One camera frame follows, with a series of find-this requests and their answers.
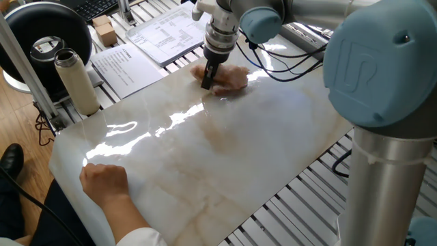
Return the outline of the person's bare hand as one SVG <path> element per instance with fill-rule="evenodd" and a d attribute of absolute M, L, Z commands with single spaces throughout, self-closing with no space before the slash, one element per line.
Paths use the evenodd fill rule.
<path fill-rule="evenodd" d="M 88 163 L 79 179 L 85 194 L 101 208 L 129 196 L 127 173 L 122 166 Z"/>

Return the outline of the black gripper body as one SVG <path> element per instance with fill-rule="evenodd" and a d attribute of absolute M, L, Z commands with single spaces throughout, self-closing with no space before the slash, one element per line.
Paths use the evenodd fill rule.
<path fill-rule="evenodd" d="M 203 55 L 211 64 L 222 64 L 226 62 L 229 58 L 229 53 L 219 54 L 212 51 L 206 46 L 203 49 Z"/>

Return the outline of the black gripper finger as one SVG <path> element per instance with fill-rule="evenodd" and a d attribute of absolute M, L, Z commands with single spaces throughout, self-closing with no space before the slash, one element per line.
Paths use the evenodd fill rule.
<path fill-rule="evenodd" d="M 219 64 L 207 61 L 206 67 L 204 70 L 204 76 L 201 82 L 201 88 L 205 90 L 209 90 L 213 84 L 213 78 L 216 75 Z"/>

